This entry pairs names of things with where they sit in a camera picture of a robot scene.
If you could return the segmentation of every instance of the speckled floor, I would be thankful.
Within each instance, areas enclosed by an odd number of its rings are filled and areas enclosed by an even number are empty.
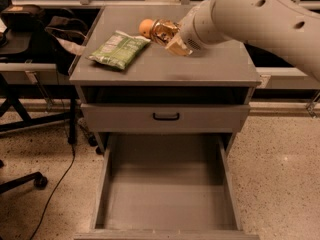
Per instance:
[[[15,113],[0,123],[15,119]],[[0,183],[41,171],[32,183],[0,195],[0,236],[29,239],[53,188],[72,161],[65,123],[0,134]],[[103,157],[80,130],[73,167],[53,195],[34,239],[72,239],[87,232]],[[320,120],[297,109],[256,107],[235,139],[228,162],[244,231],[262,240],[320,239]]]

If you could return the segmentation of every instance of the green chip bag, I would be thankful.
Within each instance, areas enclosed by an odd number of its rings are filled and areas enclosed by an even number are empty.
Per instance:
[[[130,36],[117,30],[88,58],[124,70],[149,42],[150,40],[143,36]]]

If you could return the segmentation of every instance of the drawer handle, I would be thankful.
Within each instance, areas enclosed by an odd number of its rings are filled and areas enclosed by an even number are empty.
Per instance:
[[[152,117],[157,121],[177,121],[180,119],[180,113],[174,115],[157,115],[156,113],[153,113]]]

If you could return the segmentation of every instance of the open drawer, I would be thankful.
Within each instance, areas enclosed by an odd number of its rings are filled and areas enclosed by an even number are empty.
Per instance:
[[[241,230],[218,135],[109,138],[91,232],[75,239],[259,239]]]
[[[82,104],[93,132],[239,132],[249,105]]]

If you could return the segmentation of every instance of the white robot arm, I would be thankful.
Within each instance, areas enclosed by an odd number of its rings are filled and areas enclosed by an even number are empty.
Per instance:
[[[181,22],[194,53],[236,39],[267,50],[320,81],[320,15],[299,0],[206,0]]]

